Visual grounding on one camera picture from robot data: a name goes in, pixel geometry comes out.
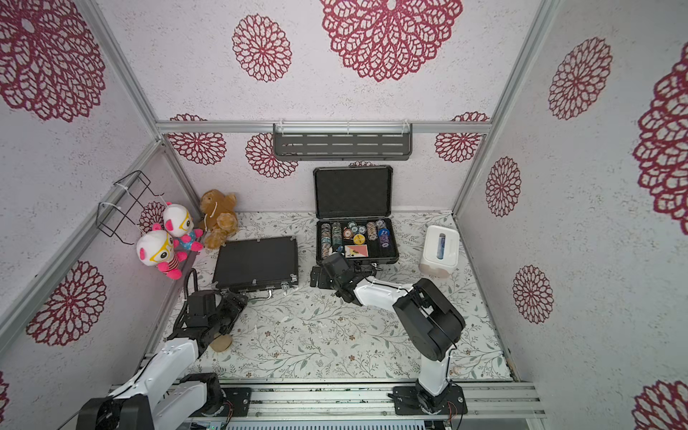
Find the black poker case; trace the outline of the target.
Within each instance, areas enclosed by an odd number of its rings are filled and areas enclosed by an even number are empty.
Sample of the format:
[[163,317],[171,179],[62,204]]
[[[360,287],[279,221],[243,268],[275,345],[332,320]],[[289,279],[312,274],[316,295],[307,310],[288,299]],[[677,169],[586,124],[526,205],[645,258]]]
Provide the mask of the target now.
[[299,283],[297,240],[279,236],[230,241],[220,248],[212,282],[233,293],[295,288]]

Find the grey poker case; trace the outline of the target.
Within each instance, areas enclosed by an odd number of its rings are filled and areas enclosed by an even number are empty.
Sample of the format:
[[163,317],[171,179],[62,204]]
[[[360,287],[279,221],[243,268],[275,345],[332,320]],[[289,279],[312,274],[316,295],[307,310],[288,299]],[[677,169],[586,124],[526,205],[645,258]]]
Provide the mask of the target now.
[[400,253],[392,225],[390,166],[316,168],[316,262],[341,254],[363,264],[394,264]]

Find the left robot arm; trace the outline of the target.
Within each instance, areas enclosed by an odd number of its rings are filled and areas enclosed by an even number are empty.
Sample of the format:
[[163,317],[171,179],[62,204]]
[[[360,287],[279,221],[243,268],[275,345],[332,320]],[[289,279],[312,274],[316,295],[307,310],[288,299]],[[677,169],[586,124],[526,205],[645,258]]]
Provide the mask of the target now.
[[248,298],[199,290],[186,297],[173,331],[131,379],[79,410],[78,429],[176,429],[189,417],[216,416],[228,406],[215,373],[188,374],[204,352],[228,335]]

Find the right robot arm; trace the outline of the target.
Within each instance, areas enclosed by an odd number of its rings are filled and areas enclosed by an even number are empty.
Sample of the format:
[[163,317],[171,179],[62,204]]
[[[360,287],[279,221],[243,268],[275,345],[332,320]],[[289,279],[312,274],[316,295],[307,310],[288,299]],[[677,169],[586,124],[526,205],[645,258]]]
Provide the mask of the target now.
[[310,286],[333,290],[356,306],[395,313],[420,353],[420,372],[413,386],[395,386],[388,394],[398,416],[468,413],[462,387],[451,380],[451,353],[466,327],[464,317],[430,279],[399,284],[376,279],[376,266],[353,263],[332,254],[312,268]]

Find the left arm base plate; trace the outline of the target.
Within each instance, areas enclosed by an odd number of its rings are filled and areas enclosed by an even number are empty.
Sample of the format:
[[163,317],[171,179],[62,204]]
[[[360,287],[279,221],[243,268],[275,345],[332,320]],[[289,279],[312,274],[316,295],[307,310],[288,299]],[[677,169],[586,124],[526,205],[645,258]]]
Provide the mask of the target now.
[[246,417],[251,405],[253,390],[245,387],[224,387],[220,408],[214,417]]

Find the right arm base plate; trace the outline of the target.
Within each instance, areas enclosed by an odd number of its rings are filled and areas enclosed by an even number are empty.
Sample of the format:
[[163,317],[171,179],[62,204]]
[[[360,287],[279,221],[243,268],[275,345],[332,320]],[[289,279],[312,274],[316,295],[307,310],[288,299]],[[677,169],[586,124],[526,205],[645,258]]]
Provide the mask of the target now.
[[459,415],[468,413],[462,387],[450,383],[439,395],[433,396],[419,384],[394,386],[387,394],[398,416]]

